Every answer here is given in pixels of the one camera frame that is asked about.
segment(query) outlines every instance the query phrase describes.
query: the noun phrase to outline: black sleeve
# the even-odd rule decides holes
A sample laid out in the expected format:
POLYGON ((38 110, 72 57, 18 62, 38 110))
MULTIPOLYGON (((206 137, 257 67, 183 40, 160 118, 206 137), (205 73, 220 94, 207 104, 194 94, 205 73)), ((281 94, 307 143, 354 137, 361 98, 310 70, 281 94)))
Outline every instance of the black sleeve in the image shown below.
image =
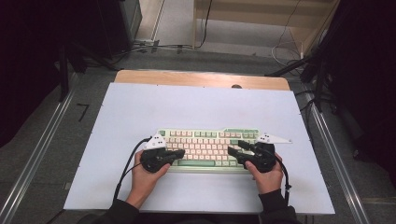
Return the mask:
POLYGON ((260 213, 262 224, 294 224, 300 223, 292 206, 288 206, 281 190, 259 194, 263 211, 260 213))
POLYGON ((78 224, 130 224, 139 215, 139 210, 130 204, 116 200, 101 216, 86 216, 78 224))

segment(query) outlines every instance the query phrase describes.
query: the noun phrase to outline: space bar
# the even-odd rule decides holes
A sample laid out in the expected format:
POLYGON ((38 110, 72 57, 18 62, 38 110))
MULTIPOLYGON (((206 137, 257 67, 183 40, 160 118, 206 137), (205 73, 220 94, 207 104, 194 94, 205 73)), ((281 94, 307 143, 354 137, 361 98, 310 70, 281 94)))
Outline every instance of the space bar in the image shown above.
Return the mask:
POLYGON ((178 161, 179 166, 215 166, 214 161, 178 161))

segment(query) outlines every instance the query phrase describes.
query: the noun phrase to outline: white triangular plastic part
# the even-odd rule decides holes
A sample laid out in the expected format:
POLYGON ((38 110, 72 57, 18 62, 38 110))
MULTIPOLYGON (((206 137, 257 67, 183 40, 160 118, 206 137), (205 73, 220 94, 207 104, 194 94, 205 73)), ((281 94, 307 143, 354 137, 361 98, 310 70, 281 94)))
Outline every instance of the white triangular plastic part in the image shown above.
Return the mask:
POLYGON ((267 144, 276 144, 276 143, 292 143, 291 139, 284 139, 269 133, 265 133, 260 135, 257 138, 258 142, 267 143, 267 144))
POLYGON ((145 150, 166 147, 165 139, 160 134, 155 134, 144 146, 145 150))

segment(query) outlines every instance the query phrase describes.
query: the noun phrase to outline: keyboard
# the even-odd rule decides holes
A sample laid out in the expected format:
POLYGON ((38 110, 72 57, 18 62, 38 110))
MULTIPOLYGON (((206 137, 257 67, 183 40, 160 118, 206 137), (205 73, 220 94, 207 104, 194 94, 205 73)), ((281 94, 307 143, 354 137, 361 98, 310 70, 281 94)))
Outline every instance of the keyboard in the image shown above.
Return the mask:
POLYGON ((183 159, 174 161, 169 172, 247 174, 235 157, 228 155, 228 147, 252 154, 238 146, 238 140, 256 143, 257 129, 182 130, 160 129, 167 150, 184 149, 183 159))

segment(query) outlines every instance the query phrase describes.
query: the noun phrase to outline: black controller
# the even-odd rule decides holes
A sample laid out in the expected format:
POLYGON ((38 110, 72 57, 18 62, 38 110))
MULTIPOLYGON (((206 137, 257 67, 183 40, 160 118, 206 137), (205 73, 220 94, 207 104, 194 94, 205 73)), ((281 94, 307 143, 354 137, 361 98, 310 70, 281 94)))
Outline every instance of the black controller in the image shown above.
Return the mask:
POLYGON ((245 150, 251 150, 254 152, 254 155, 248 155, 239 152, 232 147, 228 147, 228 154, 235 157, 239 164, 243 164, 245 169, 247 169, 245 165, 246 161, 251 161, 251 163, 253 163, 257 170, 259 170, 261 173, 270 172, 276 164, 274 144, 257 142, 256 144, 251 145, 247 142, 239 140, 238 146, 245 150))
POLYGON ((165 147, 144 150, 140 163, 145 170, 157 173, 166 163, 172 165, 175 160, 183 158, 185 152, 184 149, 168 151, 165 147))

